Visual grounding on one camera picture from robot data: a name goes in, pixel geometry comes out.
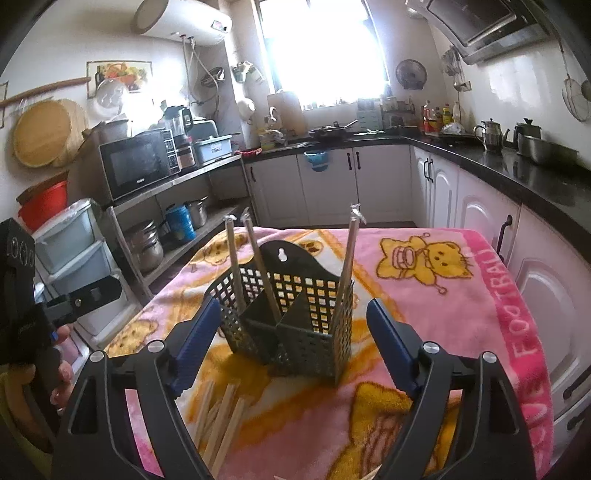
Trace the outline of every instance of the bottle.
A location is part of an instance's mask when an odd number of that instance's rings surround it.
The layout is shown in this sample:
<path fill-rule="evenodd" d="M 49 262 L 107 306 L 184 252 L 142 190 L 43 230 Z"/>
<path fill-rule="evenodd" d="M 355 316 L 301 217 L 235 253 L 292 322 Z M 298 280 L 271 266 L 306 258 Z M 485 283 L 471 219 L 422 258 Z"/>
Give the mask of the bottle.
<path fill-rule="evenodd" d="M 441 114 L 440 108 L 435 107 L 435 121 L 437 122 L 437 131 L 440 132 L 443 128 L 443 115 Z"/>
<path fill-rule="evenodd" d="M 443 107 L 443 126 L 449 125 L 453 122 L 452 113 L 449 111 L 449 103 Z"/>
<path fill-rule="evenodd" d="M 462 122 L 462 113 L 460 111 L 460 102 L 453 103 L 453 121 L 457 124 Z"/>
<path fill-rule="evenodd" d="M 425 132 L 430 132 L 431 125 L 429 124 L 429 120 L 431 119 L 431 100 L 427 100 L 427 103 L 423 105 L 421 110 L 423 111 L 423 130 Z"/>

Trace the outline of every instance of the hanging utensil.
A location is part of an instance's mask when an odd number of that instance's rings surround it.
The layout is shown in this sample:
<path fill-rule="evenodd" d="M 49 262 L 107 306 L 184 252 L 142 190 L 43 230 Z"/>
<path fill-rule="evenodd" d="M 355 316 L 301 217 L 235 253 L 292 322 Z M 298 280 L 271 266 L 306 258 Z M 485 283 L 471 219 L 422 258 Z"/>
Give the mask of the hanging utensil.
<path fill-rule="evenodd" d="M 558 46 L 562 54 L 564 62 L 564 69 L 566 70 L 566 80 L 564 81 L 564 88 L 562 90 L 562 99 L 570 114 L 579 122 L 585 122 L 591 116 L 591 105 L 583 95 L 583 91 L 579 83 L 573 80 L 569 75 L 569 67 L 566 63 L 566 56 L 564 54 L 564 47 L 562 41 L 558 37 Z"/>

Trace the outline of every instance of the metal shelf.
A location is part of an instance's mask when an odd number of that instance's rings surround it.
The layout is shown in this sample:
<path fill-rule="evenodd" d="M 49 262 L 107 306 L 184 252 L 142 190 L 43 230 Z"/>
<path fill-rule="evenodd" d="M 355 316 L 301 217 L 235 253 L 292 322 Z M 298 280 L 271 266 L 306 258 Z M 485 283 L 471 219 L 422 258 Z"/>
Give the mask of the metal shelf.
<path fill-rule="evenodd" d="M 147 200 L 150 197 L 153 197 L 159 193 L 162 193 L 168 189 L 171 189 L 172 187 L 174 187 L 176 185 L 180 185 L 181 183 L 184 183 L 188 180 L 192 180 L 198 176 L 204 175 L 204 174 L 209 173 L 213 170 L 217 170 L 218 168 L 225 167 L 226 165 L 229 165 L 231 163 L 239 161 L 241 159 L 241 157 L 242 157 L 241 155 L 233 155 L 228 158 L 223 158 L 221 160 L 217 160 L 213 163 L 210 163 L 209 165 L 205 165 L 204 167 L 202 167 L 198 170 L 192 171 L 191 173 L 187 173 L 187 174 L 182 175 L 180 177 L 175 177 L 175 178 L 169 179 L 169 180 L 165 181 L 164 183 L 160 183 L 154 187 L 147 188 L 143 192 L 135 194 L 129 199 L 126 199 L 126 200 L 124 199 L 120 204 L 115 205 L 113 207 L 113 210 L 115 211 L 115 214 L 118 215 L 121 212 L 129 210 L 131 207 L 134 207 L 137 204 L 143 202 L 144 200 Z"/>
<path fill-rule="evenodd" d="M 240 213 L 248 203 L 250 199 L 244 199 L 238 203 L 228 205 L 222 208 L 217 208 L 207 213 L 207 222 L 196 233 L 196 237 L 190 242 L 181 245 L 180 247 L 174 248 L 164 253 L 164 260 L 162 263 L 152 270 L 150 273 L 144 276 L 144 281 L 147 285 L 151 285 L 154 281 L 162 275 L 173 263 L 187 253 L 191 248 L 197 245 L 203 238 L 213 232 L 218 226 L 224 222 L 224 217 L 230 214 Z"/>

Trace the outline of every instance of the black countertop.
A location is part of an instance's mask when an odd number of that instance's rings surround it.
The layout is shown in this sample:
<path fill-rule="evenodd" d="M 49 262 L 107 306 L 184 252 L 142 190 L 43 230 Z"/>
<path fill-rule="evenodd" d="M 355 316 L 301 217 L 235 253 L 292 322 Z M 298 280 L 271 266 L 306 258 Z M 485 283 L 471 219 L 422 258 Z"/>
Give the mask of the black countertop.
<path fill-rule="evenodd" d="M 359 148 L 369 145 L 413 145 L 439 155 L 472 173 L 516 203 L 522 203 L 565 237 L 591 264 L 591 172 L 573 167 L 556 171 L 538 166 L 510 148 L 491 154 L 480 145 L 447 145 L 436 138 L 367 135 L 331 144 L 301 142 L 263 152 L 253 163 L 268 158 L 301 154 L 305 151 Z"/>

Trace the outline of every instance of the range hood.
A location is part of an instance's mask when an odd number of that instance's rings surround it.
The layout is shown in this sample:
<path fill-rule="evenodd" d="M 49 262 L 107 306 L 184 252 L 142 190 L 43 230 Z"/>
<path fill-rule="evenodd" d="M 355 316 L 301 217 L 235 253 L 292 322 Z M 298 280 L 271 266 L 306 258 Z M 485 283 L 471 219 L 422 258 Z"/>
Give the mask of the range hood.
<path fill-rule="evenodd" d="M 437 27 L 468 65 L 550 38 L 545 17 L 524 0 L 406 0 Z"/>

